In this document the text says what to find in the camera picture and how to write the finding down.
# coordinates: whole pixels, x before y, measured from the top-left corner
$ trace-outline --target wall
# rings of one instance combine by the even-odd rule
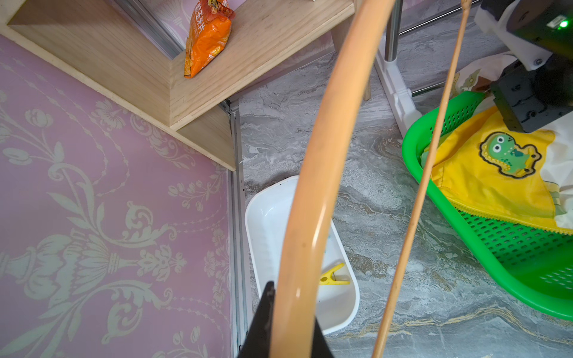
[[[230,356],[225,169],[3,37],[0,151],[0,356]]]

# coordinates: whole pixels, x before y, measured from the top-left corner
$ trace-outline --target white plastic bin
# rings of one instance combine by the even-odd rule
[[[291,176],[259,192],[246,209],[246,232],[259,296],[268,281],[274,281],[277,286],[282,243],[298,179],[298,176]],[[350,284],[319,286],[316,317],[325,335],[346,327],[356,316],[360,302],[356,277],[331,221],[323,273],[341,262],[345,265],[335,272],[335,277],[339,281],[350,281]]]

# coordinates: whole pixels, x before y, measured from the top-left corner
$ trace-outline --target bamboo stick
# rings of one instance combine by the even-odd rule
[[[470,0],[462,0],[461,3],[462,3],[463,14],[462,14],[462,21],[460,24],[460,30],[458,31],[456,48],[454,49],[454,54],[452,56],[452,63],[450,64],[450,69],[448,71],[448,77],[446,79],[446,85],[444,87],[442,101],[440,102],[439,105],[438,117],[436,118],[435,121],[434,133],[432,135],[430,143],[430,151],[428,152],[426,165],[424,166],[422,180],[420,181],[420,187],[418,188],[418,195],[416,196],[416,201],[414,202],[414,208],[412,209],[412,216],[410,217],[410,223],[408,225],[408,230],[406,231],[406,238],[404,239],[404,245],[402,246],[402,252],[400,253],[400,259],[398,260],[398,266],[396,267],[396,273],[394,274],[394,280],[392,282],[390,294],[388,295],[388,301],[386,302],[386,309],[384,310],[384,316],[382,317],[380,330],[378,330],[378,337],[376,338],[376,344],[374,345],[372,358],[381,358],[382,355],[384,354],[384,348],[386,346],[388,333],[390,331],[390,324],[392,323],[392,317],[394,316],[394,310],[396,309],[398,295],[400,294],[400,288],[402,287],[402,281],[404,280],[404,273],[406,272],[406,265],[408,264],[408,259],[410,257],[410,250],[412,249],[412,242],[414,241],[414,235],[416,233],[416,228],[418,227],[420,214],[422,212],[422,206],[424,204],[424,199],[426,197],[426,190],[430,182],[431,170],[432,167],[434,166],[435,156],[438,150],[439,137],[441,136],[442,127],[444,126],[446,109],[448,108],[450,92],[452,90],[452,85],[454,82],[454,75],[456,74],[456,67],[458,64],[458,59],[460,57],[462,40],[464,39],[465,28],[466,24],[468,23],[469,10],[471,7]]]
[[[393,7],[393,0],[364,0],[326,88],[286,227],[271,358],[310,357],[330,220],[364,88]]]

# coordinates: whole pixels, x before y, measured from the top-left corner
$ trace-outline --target green plastic basket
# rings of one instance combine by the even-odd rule
[[[483,98],[464,92],[450,100],[442,134],[470,118]],[[430,144],[437,116],[437,109],[422,116],[404,138],[404,162],[417,181],[420,155]],[[573,236],[459,211],[433,182],[427,194],[501,287],[541,312],[573,321]]]

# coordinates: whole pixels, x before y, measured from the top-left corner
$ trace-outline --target snack bag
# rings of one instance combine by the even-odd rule
[[[223,51],[235,12],[227,0],[199,0],[191,16],[191,28],[185,46],[185,77],[194,77]]]

